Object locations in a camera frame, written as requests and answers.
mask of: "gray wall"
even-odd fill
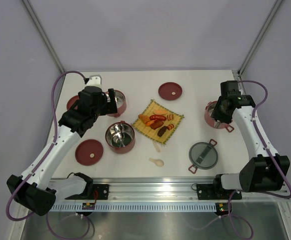
[[[244,79],[267,86],[269,98],[258,115],[273,145],[291,161],[291,0],[283,4]],[[264,96],[258,86],[245,84],[245,88],[257,101]],[[291,182],[291,168],[288,179]]]
[[[6,181],[42,150],[58,71],[18,0],[0,0],[0,240],[7,235]]]
[[[238,69],[275,0],[31,0],[66,69]]]

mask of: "gray floor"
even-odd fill
[[[276,203],[234,203],[233,213],[246,218],[254,229],[254,240],[287,240]],[[196,230],[214,219],[210,212],[95,212],[89,216],[94,227],[84,239],[94,240],[235,240],[229,219],[218,219],[204,230]],[[77,238],[87,229],[84,219],[69,213],[49,214],[53,230],[64,238]],[[249,227],[235,219],[244,237]],[[48,230],[46,217],[32,216],[25,223],[22,240],[56,240]]]

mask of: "yellow checkered cloth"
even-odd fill
[[[136,130],[146,136],[147,138],[151,139],[152,141],[155,141],[157,143],[165,145],[166,142],[171,138],[171,136],[174,134],[176,129],[178,128],[179,124],[181,123],[181,120],[184,118],[183,115],[177,114],[173,111],[170,111],[169,109],[161,106],[158,104],[154,99],[151,99],[150,104],[146,107],[146,109],[143,111],[143,115],[146,115],[150,117],[151,115],[154,115],[154,110],[166,110],[169,114],[173,114],[173,119],[168,121],[164,121],[164,124],[161,127],[158,127],[157,129],[153,130],[151,127],[146,126],[139,118],[132,124],[133,127],[136,128]],[[174,128],[172,130],[166,130],[163,136],[158,136],[158,131],[163,126],[168,126],[169,124],[173,124]]]

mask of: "black and white robotic arm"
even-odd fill
[[[13,193],[21,182],[31,175],[17,192],[14,200],[39,216],[45,215],[55,202],[67,197],[79,195],[84,199],[92,194],[93,180],[82,173],[51,182],[54,172],[68,151],[93,126],[97,118],[118,111],[114,90],[109,89],[107,95],[102,92],[102,80],[99,75],[87,79],[86,87],[78,93],[79,100],[58,122],[57,137],[48,141],[39,156],[20,176],[11,175],[7,180],[8,188]],[[52,144],[53,148],[34,171],[34,167],[47,154]]]
[[[277,191],[283,185],[284,180],[273,164],[269,153],[274,157],[284,175],[288,172],[290,161],[287,156],[280,156],[271,144],[259,121],[255,106],[256,104],[250,95],[241,94],[237,81],[221,83],[221,96],[211,117],[216,121],[216,125],[220,123],[230,124],[232,120],[237,124],[250,160],[238,173],[217,175],[213,183],[216,192],[221,193],[224,190]],[[254,124],[266,143],[267,149],[264,147]]]

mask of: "white tabletop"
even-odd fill
[[[231,70],[178,70],[178,71],[119,71],[83,72],[86,77],[99,74],[102,77],[103,91],[108,88],[120,90],[125,94],[127,108],[118,118],[100,116],[65,156],[54,178],[65,178],[71,172],[80,172],[92,178],[164,178],[164,177],[214,177],[216,174],[237,173],[248,162],[248,152],[240,130],[228,133],[225,129],[214,129],[204,119],[205,107],[220,96],[220,83],[234,80]],[[158,88],[165,82],[178,83],[182,96],[174,101],[162,99]],[[84,89],[81,76],[68,74],[61,91],[56,109],[57,119],[67,110],[68,100]],[[184,115],[184,119],[165,146],[159,145],[158,153],[150,139],[135,131],[135,146],[126,154],[112,152],[105,140],[107,128],[121,120],[131,124],[138,114],[154,99],[162,106]],[[84,140],[96,139],[102,143],[104,152],[101,160],[92,166],[83,166],[76,161],[75,151]],[[197,142],[215,139],[218,144],[217,164],[209,170],[198,169],[196,174],[188,171],[191,166],[189,150]],[[157,167],[149,158],[161,159],[163,167]]]

